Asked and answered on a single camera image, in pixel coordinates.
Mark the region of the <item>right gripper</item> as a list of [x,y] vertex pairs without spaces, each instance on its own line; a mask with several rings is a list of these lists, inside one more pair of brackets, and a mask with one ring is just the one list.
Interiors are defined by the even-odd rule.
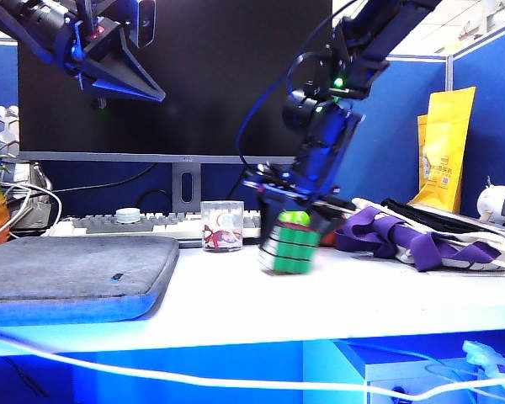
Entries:
[[311,210],[311,229],[320,238],[332,234],[345,220],[342,210],[356,210],[353,202],[339,199],[331,191],[318,194],[299,188],[292,182],[289,170],[275,166],[247,168],[242,184],[255,189],[260,206],[259,243],[264,244],[271,235],[279,214],[286,207],[298,206]]

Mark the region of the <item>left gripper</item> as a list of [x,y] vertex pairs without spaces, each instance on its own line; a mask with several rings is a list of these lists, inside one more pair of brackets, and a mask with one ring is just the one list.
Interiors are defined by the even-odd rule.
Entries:
[[131,54],[120,1],[60,1],[62,25],[54,41],[56,64],[93,98],[161,102],[165,97]]

